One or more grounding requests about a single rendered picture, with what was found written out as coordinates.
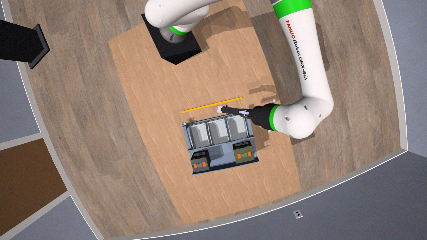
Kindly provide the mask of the dark green case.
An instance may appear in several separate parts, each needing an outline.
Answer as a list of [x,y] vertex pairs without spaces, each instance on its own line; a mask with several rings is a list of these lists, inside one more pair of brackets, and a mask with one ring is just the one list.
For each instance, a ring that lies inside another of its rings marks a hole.
[[250,141],[233,144],[236,164],[255,160]]

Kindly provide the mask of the dark grey tool case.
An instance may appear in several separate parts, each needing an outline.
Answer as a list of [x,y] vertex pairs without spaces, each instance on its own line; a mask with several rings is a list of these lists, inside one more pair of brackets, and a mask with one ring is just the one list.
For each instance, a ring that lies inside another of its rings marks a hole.
[[190,162],[194,173],[209,170],[211,160],[209,157],[208,149],[194,152]]

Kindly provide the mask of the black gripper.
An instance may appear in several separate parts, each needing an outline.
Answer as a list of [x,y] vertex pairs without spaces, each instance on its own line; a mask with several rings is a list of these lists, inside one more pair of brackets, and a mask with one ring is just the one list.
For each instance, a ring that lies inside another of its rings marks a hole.
[[218,106],[218,113],[240,115],[241,117],[251,119],[253,124],[260,126],[258,116],[259,116],[260,109],[262,107],[263,105],[257,105],[253,109],[245,109],[245,108],[241,109],[241,108],[228,107],[228,105],[226,105],[226,107]]

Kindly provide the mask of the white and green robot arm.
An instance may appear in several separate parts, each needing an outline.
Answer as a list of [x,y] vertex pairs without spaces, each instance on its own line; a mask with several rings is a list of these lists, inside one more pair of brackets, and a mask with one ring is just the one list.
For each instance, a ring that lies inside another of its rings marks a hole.
[[[209,4],[222,0],[148,0],[145,18],[170,43],[183,42],[209,12]],[[263,105],[258,120],[263,129],[292,138],[311,135],[330,115],[334,102],[328,84],[311,0],[270,0],[292,50],[302,89],[293,104]],[[183,17],[183,18],[182,18]]]

